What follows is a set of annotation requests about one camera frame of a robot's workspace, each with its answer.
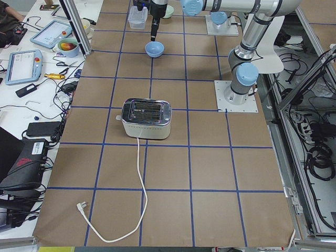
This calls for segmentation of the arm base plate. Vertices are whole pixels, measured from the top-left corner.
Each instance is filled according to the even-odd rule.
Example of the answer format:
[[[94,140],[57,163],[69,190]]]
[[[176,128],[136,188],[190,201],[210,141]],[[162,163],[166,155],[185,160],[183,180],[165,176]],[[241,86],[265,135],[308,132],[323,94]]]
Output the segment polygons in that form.
[[[258,113],[256,98],[251,87],[247,94],[231,90],[231,81],[215,80],[217,110],[219,112]]]
[[[210,15],[205,16],[207,34],[213,36],[238,36],[238,25],[236,24],[235,17],[231,16],[221,25],[216,25]]]

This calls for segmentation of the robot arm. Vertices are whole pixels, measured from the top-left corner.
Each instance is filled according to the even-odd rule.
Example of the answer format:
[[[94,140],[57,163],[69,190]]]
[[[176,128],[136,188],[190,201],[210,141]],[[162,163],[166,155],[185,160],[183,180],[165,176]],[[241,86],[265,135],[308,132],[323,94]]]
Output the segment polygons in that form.
[[[243,12],[253,14],[238,46],[230,53],[228,62],[232,82],[224,91],[225,100],[234,105],[245,103],[250,88],[256,83],[259,72],[251,60],[257,46],[275,17],[294,11],[301,1],[181,1],[182,10],[188,16],[201,11]]]
[[[224,24],[232,15],[229,12],[219,11],[221,3],[222,1],[212,1],[209,9],[211,21],[216,26]],[[206,4],[207,1],[181,1],[181,8],[187,16],[195,16],[206,9]],[[133,5],[137,7],[138,11],[142,11],[144,7],[150,11],[152,16],[151,41],[155,41],[160,19],[165,16],[167,11],[168,1],[133,1]]]

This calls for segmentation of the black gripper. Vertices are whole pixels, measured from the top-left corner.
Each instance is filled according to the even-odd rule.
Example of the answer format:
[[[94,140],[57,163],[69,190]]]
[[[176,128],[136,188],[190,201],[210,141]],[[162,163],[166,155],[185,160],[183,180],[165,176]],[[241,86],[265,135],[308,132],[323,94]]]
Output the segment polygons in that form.
[[[133,0],[133,5],[138,11],[142,11],[146,7],[153,16],[151,24],[151,41],[156,40],[157,32],[160,25],[160,18],[165,16],[168,0]]]

